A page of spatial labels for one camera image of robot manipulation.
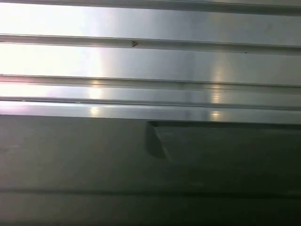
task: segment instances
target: metal groove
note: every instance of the metal groove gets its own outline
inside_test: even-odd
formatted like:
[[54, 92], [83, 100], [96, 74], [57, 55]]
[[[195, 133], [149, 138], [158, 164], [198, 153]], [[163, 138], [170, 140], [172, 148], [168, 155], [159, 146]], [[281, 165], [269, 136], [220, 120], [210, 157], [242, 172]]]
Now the metal groove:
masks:
[[301, 124], [301, 111], [188, 106], [0, 101], [0, 115]]
[[301, 16], [301, 7], [296, 5], [236, 4], [208, 1], [175, 0], [1, 0], [5, 3], [43, 5], [71, 5], [89, 7], [143, 8], [201, 12], [228, 12], [261, 15]]
[[212, 52], [237, 52], [276, 55], [301, 55], [300, 46], [256, 45], [200, 41], [175, 41], [151, 39], [115, 39], [98, 37], [41, 36], [0, 34], [0, 43], [35, 44], [82, 47], [169, 49]]
[[164, 191], [85, 191], [85, 190], [56, 190], [56, 189], [18, 189], [0, 188], [0, 194], [46, 194], [46, 195], [92, 195], [92, 196], [145, 196], [145, 197], [196, 197], [222, 199], [301, 199], [300, 194], [279, 193], [231, 193], [231, 192], [164, 192]]
[[0, 83], [0, 100], [301, 110], [301, 93]]
[[218, 83], [218, 82], [189, 82], [170, 80], [144, 80], [144, 79], [108, 79], [108, 78], [80, 78], [56, 76], [26, 76], [26, 75], [0, 75], [0, 82], [13, 84], [42, 84], [42, 85], [68, 85], [82, 87], [111, 87], [111, 88], [140, 88], [140, 89], [175, 89], [175, 90], [200, 90], [200, 89], [227, 89], [269, 93], [301, 94], [300, 86], [260, 85], [243, 83]]

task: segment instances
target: metal edge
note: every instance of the metal edge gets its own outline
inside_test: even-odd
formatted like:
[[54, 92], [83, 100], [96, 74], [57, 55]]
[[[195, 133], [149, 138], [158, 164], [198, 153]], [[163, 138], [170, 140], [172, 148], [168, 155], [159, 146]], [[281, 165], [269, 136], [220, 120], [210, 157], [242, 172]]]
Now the metal edge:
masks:
[[177, 41], [77, 36], [0, 34], [0, 43], [301, 55], [300, 46], [258, 45], [181, 40]]
[[301, 124], [301, 111], [0, 101], [0, 115]]
[[4, 3], [69, 5], [113, 8], [146, 8], [181, 11], [231, 12], [300, 16], [301, 4], [294, 1], [250, 2], [246, 0], [0, 0]]
[[0, 83], [0, 100], [301, 110], [298, 93]]

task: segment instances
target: metal rail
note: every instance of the metal rail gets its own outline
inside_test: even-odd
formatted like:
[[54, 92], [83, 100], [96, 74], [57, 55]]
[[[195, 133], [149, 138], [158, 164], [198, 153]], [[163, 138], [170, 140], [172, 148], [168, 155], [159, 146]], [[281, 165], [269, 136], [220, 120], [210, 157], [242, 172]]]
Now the metal rail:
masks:
[[299, 1], [0, 2], [1, 114], [300, 124]]

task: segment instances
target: metallic surface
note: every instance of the metallic surface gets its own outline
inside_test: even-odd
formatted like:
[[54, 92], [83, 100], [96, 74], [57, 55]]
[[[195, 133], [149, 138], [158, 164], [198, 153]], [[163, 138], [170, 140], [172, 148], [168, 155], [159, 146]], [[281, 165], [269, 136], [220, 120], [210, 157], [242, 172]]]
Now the metallic surface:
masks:
[[1, 0], [9, 3], [94, 7], [151, 8], [190, 11], [231, 11], [256, 14], [300, 14], [298, 0]]
[[52, 101], [110, 104], [215, 106], [301, 110], [301, 90], [259, 90], [169, 88], [123, 88], [110, 86], [63, 86], [53, 84], [0, 83], [0, 100]]
[[300, 123], [294, 0], [1, 2], [1, 114]]
[[43, 36], [0, 34], [0, 40], [6, 44], [36, 44], [56, 46], [88, 46], [115, 48], [148, 48], [170, 50], [194, 50], [212, 52], [238, 52], [275, 55], [301, 55], [301, 48], [294, 46], [254, 45], [223, 42], [199, 42], [182, 40], [152, 39], [116, 39], [78, 36]]
[[1, 194], [1, 225], [298, 225], [300, 200]]
[[299, 110], [1, 101], [2, 115], [301, 124]]
[[301, 45], [298, 16], [1, 3], [0, 21], [6, 34]]
[[299, 86], [300, 60], [285, 55], [0, 44], [0, 73], [13, 75]]

